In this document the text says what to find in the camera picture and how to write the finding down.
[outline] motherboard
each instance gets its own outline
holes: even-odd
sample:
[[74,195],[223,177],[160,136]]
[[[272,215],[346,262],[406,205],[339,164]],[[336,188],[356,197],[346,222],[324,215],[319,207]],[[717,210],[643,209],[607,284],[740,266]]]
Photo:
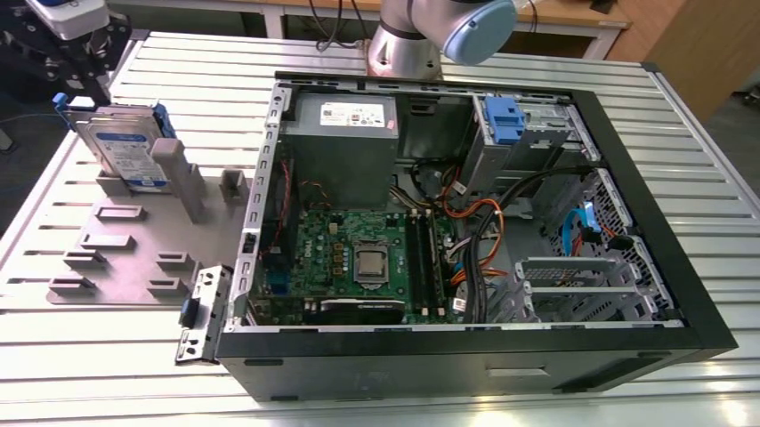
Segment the motherboard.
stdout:
[[451,323],[442,259],[452,235],[454,224],[431,212],[303,211],[293,266],[267,272],[257,321]]

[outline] hard drive label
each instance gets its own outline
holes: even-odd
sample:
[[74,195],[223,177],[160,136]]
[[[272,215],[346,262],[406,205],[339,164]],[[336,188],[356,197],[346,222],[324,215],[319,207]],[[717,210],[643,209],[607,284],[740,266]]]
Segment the hard drive label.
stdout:
[[165,175],[151,158],[148,152],[151,144],[148,137],[139,133],[102,133],[94,134],[101,144],[102,154],[117,170],[128,184],[144,187],[165,186]]

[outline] expansion slot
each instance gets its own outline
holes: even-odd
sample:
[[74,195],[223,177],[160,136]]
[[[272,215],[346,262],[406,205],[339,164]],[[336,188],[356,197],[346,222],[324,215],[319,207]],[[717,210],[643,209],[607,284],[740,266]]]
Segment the expansion slot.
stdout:
[[435,278],[434,278],[434,247],[431,246],[430,221],[427,217],[420,216],[416,220],[416,238],[420,241],[420,262],[423,272],[423,315],[428,312],[435,303]]
[[416,236],[416,217],[406,215],[406,260],[408,266],[408,283],[411,289],[411,306],[415,313],[420,313],[426,304],[423,301],[423,277],[419,257],[419,239]]
[[438,241],[438,224],[435,223],[435,217],[430,213],[430,246],[431,252],[430,256],[432,257],[432,267],[434,267],[434,298],[432,298],[432,306],[438,308],[438,316],[444,315],[444,290],[443,290],[443,272],[442,272],[442,255],[439,250],[439,241]]

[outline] aluminum table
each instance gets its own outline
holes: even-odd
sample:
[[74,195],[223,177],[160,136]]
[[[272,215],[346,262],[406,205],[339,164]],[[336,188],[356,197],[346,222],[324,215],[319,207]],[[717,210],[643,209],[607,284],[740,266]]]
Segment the aluminum table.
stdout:
[[[251,176],[276,69],[362,74],[364,61],[359,50],[319,54],[311,42],[152,33],[131,45],[112,96],[160,99],[204,175],[235,167]],[[98,165],[70,133],[0,241],[0,421],[760,424],[760,203],[667,82],[633,63],[514,55],[478,67],[444,61],[443,70],[448,80],[598,94],[740,348],[593,395],[259,405],[223,367],[175,367],[176,308],[46,303],[62,252],[104,197]]]

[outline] open computer tower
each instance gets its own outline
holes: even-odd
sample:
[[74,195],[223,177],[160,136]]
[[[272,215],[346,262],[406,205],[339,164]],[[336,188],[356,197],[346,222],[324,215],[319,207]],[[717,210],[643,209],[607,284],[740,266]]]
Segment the open computer tower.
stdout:
[[593,93],[293,73],[181,323],[257,400],[602,391],[736,347]]

